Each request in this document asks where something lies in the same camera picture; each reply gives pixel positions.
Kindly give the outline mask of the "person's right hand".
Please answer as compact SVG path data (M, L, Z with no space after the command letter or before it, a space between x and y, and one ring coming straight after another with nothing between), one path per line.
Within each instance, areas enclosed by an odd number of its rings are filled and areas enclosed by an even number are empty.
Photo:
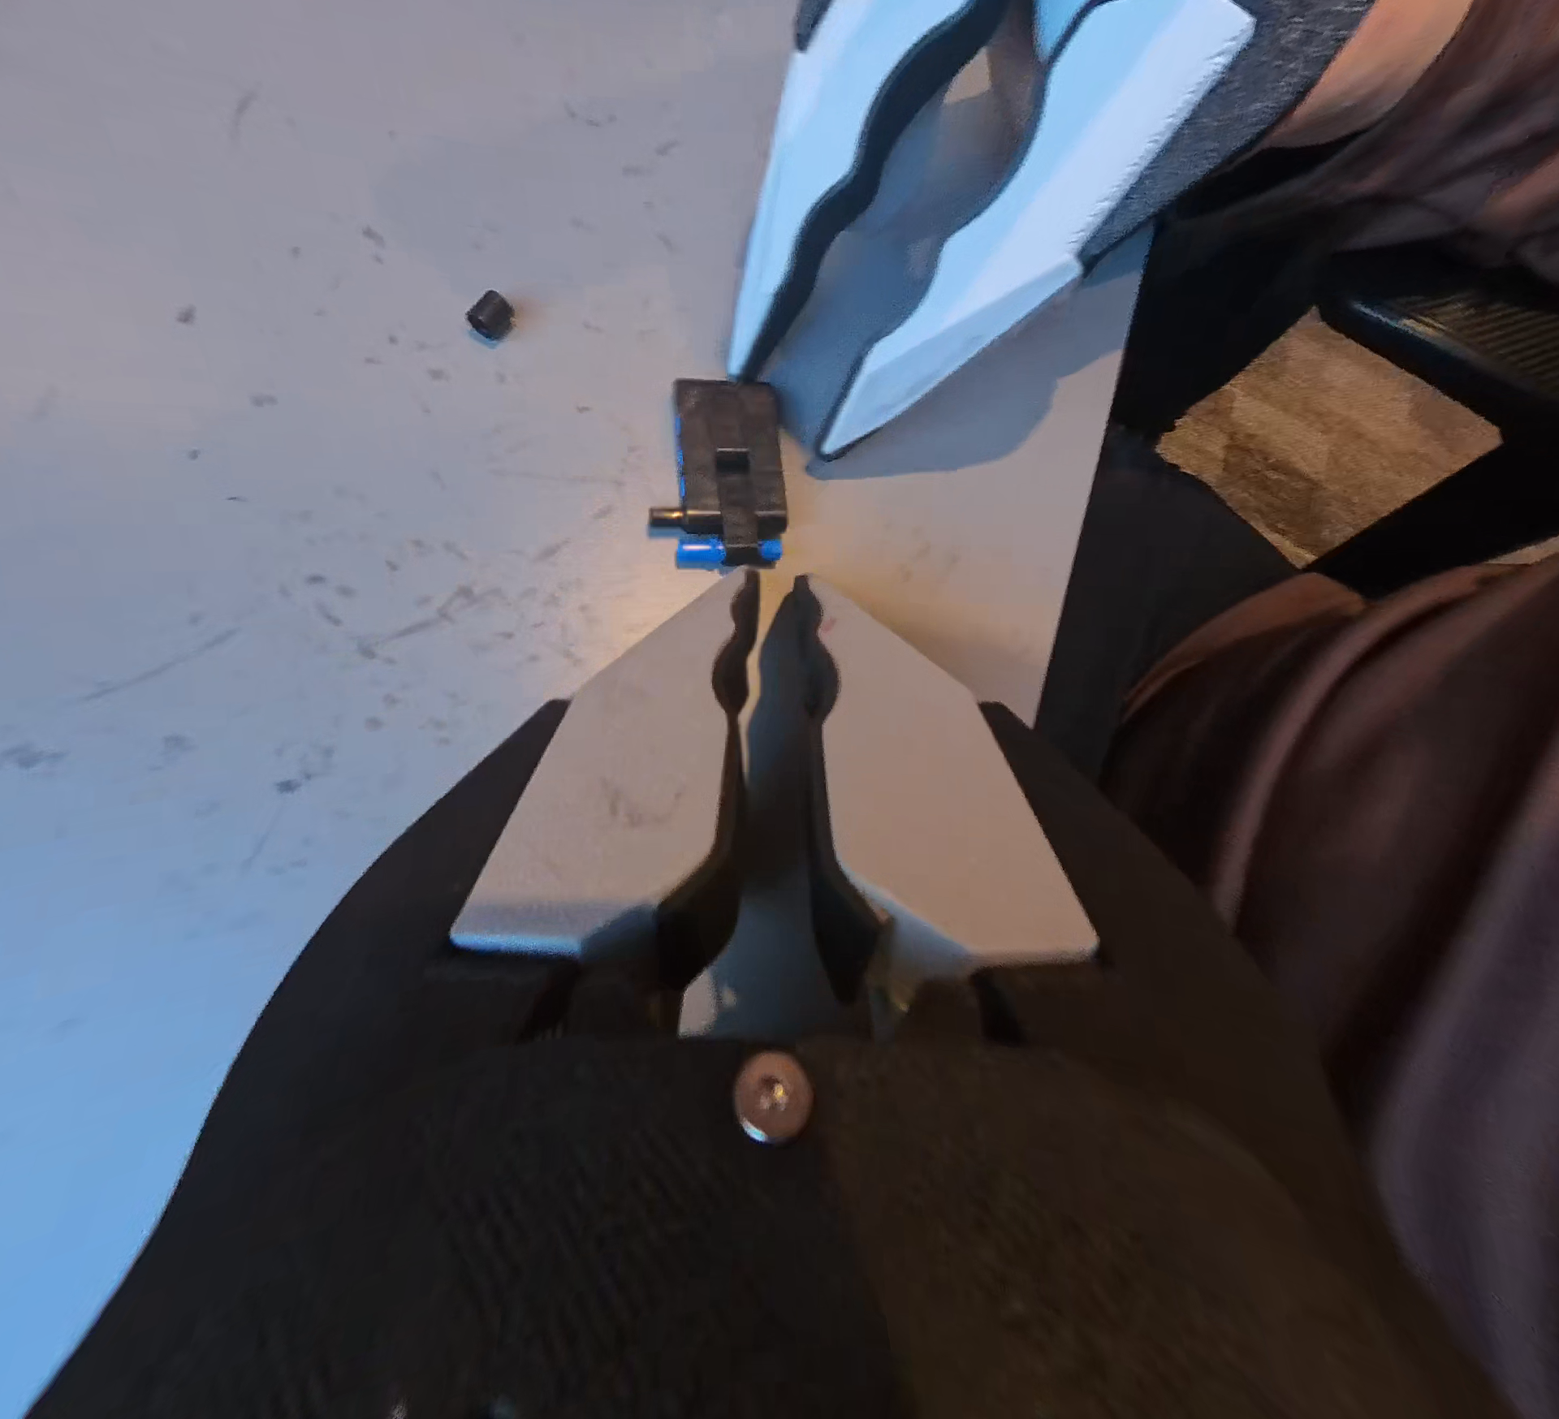
M1313 148L1372 128L1426 75L1477 0L1374 0L1264 148Z

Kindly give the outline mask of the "black brick assembly with blue pins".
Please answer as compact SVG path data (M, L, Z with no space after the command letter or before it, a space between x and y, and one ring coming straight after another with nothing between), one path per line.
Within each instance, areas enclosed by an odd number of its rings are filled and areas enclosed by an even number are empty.
M771 568L791 501L778 395L762 383L673 383L677 499L651 506L647 529L673 539L684 572Z

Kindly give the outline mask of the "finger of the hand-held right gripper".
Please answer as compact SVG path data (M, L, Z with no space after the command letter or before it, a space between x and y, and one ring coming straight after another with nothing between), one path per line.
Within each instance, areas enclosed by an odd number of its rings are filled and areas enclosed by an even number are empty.
M756 380L907 123L985 46L1006 0L802 0L738 286L728 377Z
M847 453L1081 280L1096 229L1256 26L1235 0L1091 0L1046 67L1024 152L862 356L815 453Z

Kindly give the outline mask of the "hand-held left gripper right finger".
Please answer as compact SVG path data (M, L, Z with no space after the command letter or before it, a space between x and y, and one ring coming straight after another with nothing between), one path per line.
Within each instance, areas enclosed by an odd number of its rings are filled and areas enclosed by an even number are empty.
M819 576L766 629L766 1008L899 1018L1099 930L973 689Z

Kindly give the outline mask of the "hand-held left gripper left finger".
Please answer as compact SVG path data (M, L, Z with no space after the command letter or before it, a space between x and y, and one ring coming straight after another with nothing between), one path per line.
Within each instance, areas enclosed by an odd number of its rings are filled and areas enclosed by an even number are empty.
M566 699L451 926L456 948L608 964L662 992L725 948L758 611L758 574L732 572Z

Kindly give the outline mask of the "person's brown top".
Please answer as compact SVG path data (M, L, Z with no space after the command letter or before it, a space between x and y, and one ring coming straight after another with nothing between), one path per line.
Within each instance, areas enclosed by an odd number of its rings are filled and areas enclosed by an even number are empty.
M1402 1256L1556 1415L1556 555L1301 574L1126 696L1107 796L1308 1026Z

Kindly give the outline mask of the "black office chair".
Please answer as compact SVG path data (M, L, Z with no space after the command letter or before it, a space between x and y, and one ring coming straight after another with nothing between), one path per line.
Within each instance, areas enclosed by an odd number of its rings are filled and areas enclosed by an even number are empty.
M1175 269L1156 244L1111 418L1165 436L1308 309L1499 433L1488 453L1325 553L1320 574L1384 596L1556 536L1556 290L1434 244L1341 254L1328 236L1240 236L1197 269Z

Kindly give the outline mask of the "person's right forearm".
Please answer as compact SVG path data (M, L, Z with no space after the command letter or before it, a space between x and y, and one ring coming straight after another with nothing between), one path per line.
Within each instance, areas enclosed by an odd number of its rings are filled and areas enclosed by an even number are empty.
M1374 127L1293 164L1245 158L1188 194L1172 225L1187 255L1264 234L1439 244L1556 286L1556 0L1471 0Z

